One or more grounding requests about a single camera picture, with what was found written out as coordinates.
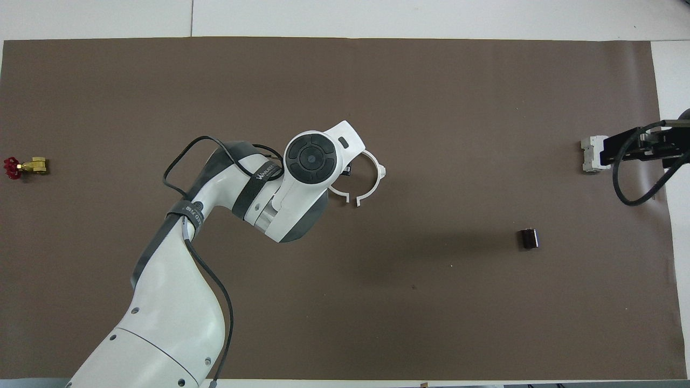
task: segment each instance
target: black wire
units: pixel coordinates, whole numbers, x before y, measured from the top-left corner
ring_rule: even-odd
[[[241,164],[239,164],[239,163],[237,163],[237,162],[235,161],[235,158],[233,158],[233,156],[230,154],[230,151],[228,151],[228,149],[225,147],[225,144],[223,144],[220,140],[216,139],[215,137],[211,137],[211,136],[206,136],[206,135],[204,135],[204,136],[199,136],[199,137],[197,137],[196,139],[192,140],[189,144],[187,144],[187,147],[185,147],[185,148],[182,150],[182,152],[180,152],[180,154],[175,158],[175,160],[173,160],[172,163],[170,163],[170,166],[168,166],[168,168],[166,169],[166,172],[163,173],[163,184],[164,184],[164,185],[166,185],[167,187],[170,187],[171,189],[173,189],[173,190],[177,191],[178,193],[182,194],[182,197],[183,197],[185,200],[188,200],[188,201],[191,201],[191,200],[192,200],[192,198],[189,198],[189,194],[187,194],[186,191],[184,191],[184,190],[182,190],[181,188],[175,186],[174,184],[171,184],[170,182],[168,182],[168,174],[170,174],[170,172],[173,170],[173,168],[177,165],[177,162],[179,162],[179,161],[184,157],[184,155],[186,155],[187,152],[188,152],[196,143],[200,142],[201,140],[213,140],[216,144],[218,144],[218,147],[220,147],[220,148],[225,152],[225,154],[228,156],[228,158],[230,158],[230,161],[231,161],[232,163],[236,164],[237,167],[238,167],[240,170],[242,170],[243,173],[247,174],[248,176],[252,176],[252,173],[250,173],[246,168],[244,168],[244,166],[242,166]]]
[[[666,122],[661,121],[661,122],[656,122],[653,124],[649,124],[648,126],[643,126],[639,129],[637,129],[628,139],[623,143],[623,145],[620,147],[620,150],[618,151],[618,154],[615,156],[615,159],[613,160],[613,190],[615,191],[615,194],[618,196],[618,199],[620,199],[621,202],[628,206],[637,206],[645,203],[649,198],[652,198],[661,188],[666,184],[666,182],[671,179],[671,176],[678,171],[678,169],[685,164],[690,159],[690,150],[686,151],[684,154],[682,154],[674,163],[671,165],[671,167],[662,175],[661,178],[659,178],[658,181],[647,191],[642,197],[639,197],[636,200],[629,200],[623,192],[620,190],[620,183],[618,181],[618,168],[620,167],[620,162],[623,160],[623,157],[625,156],[625,153],[628,151],[628,148],[630,148],[630,145],[637,139],[641,134],[647,132],[648,130],[652,128],[656,128],[658,126],[665,126]]]
[[[230,301],[230,295],[228,295],[228,290],[225,289],[225,286],[223,285],[223,282],[220,281],[220,279],[216,276],[213,271],[211,271],[211,268],[201,259],[199,254],[196,252],[194,249],[194,246],[192,245],[192,242],[186,238],[184,240],[184,244],[187,246],[187,251],[189,251],[189,254],[192,255],[194,260],[199,263],[199,266],[204,269],[204,271],[213,279],[213,282],[220,288],[220,291],[223,293],[223,296],[225,297],[225,302],[228,304],[228,311],[229,311],[229,317],[230,317],[230,324],[228,328],[228,337],[225,339],[225,348],[223,349],[223,356],[220,359],[220,363],[218,364],[218,368],[216,368],[216,373],[213,376],[213,381],[218,380],[218,377],[220,377],[220,372],[223,370],[223,365],[225,365],[225,359],[228,357],[228,349],[230,349],[230,341],[233,339],[233,328],[235,327],[235,316],[233,315],[233,303]]]
[[[168,168],[166,169],[166,172],[163,173],[163,184],[164,184],[164,185],[166,185],[167,187],[170,187],[171,189],[173,189],[173,190],[177,191],[178,193],[182,194],[182,197],[183,197],[185,200],[188,200],[188,201],[191,201],[191,200],[192,200],[192,198],[189,198],[189,194],[187,194],[186,191],[184,191],[184,190],[182,190],[181,188],[175,186],[174,184],[171,184],[170,182],[168,182],[168,174],[170,174],[170,172],[171,172],[171,171],[173,170],[173,168],[177,165],[177,163],[184,157],[184,155],[186,155],[187,152],[188,152],[196,143],[200,142],[201,140],[212,140],[212,141],[214,141],[214,142],[218,145],[218,147],[219,147],[220,149],[222,149],[222,150],[225,152],[225,155],[228,156],[228,158],[230,159],[230,161],[231,161],[233,164],[236,164],[237,167],[238,167],[243,173],[245,173],[248,177],[252,176],[252,173],[249,172],[249,170],[247,170],[246,168],[244,168],[244,166],[242,166],[237,160],[235,160],[235,158],[230,154],[230,151],[228,151],[228,149],[225,147],[225,144],[223,144],[220,140],[216,139],[215,137],[211,137],[211,136],[204,135],[204,136],[199,136],[199,137],[197,137],[196,139],[192,140],[189,144],[187,144],[187,147],[185,147],[185,148],[182,150],[182,152],[180,152],[180,154],[175,158],[175,160],[173,160],[172,163],[170,163],[170,166],[168,166]],[[271,148],[271,147],[265,146],[265,145],[263,145],[263,144],[252,144],[252,145],[253,145],[254,147],[256,147],[256,148],[262,148],[262,149],[264,149],[264,150],[267,150],[267,151],[269,151],[269,152],[275,154],[275,155],[277,156],[277,158],[280,159],[281,161],[283,160],[283,157],[282,157],[276,150],[274,150],[274,149]],[[283,175],[283,168],[282,168],[282,166],[281,166],[281,168],[280,168],[280,173],[278,173],[278,174],[276,174],[276,175],[274,175],[274,176],[268,178],[268,180],[269,180],[269,181],[276,180],[276,179],[280,178],[282,175]]]

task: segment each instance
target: circular button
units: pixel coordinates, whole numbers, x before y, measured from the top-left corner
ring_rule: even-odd
[[[324,152],[317,147],[307,147],[299,153],[299,163],[307,170],[317,170],[324,164]]]

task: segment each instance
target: black control button panel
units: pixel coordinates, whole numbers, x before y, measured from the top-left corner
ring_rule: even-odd
[[[333,174],[335,158],[335,145],[327,137],[313,133],[293,141],[286,153],[285,163],[298,181],[317,184]]]

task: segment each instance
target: red valve handle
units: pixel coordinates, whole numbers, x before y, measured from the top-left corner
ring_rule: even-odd
[[[17,180],[21,177],[21,170],[17,168],[19,160],[16,157],[9,157],[5,159],[5,174],[12,180]]]

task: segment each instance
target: brass valve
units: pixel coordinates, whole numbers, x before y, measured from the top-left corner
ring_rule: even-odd
[[[45,174],[48,172],[45,157],[38,156],[32,157],[31,162],[17,164],[17,168],[26,171],[27,173]]]
[[[46,174],[48,167],[45,157],[32,157],[31,162],[26,163],[19,163],[17,158],[13,156],[5,159],[5,174],[10,179],[19,179],[22,172]]]

